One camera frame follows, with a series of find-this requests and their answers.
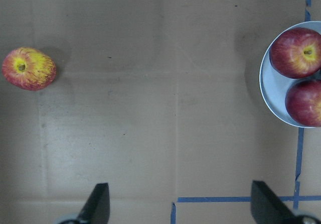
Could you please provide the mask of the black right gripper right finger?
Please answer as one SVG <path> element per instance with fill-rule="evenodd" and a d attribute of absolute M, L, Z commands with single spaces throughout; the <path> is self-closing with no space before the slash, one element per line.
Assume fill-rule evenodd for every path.
<path fill-rule="evenodd" d="M 251 214 L 256 223 L 301 223 L 264 181 L 251 184 Z"/>

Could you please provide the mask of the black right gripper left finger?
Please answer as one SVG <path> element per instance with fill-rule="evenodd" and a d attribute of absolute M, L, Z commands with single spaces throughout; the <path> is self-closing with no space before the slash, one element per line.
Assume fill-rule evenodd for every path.
<path fill-rule="evenodd" d="M 79 212 L 77 222 L 104 224 L 108 223 L 109 217 L 109 186 L 108 183 L 98 183 Z"/>

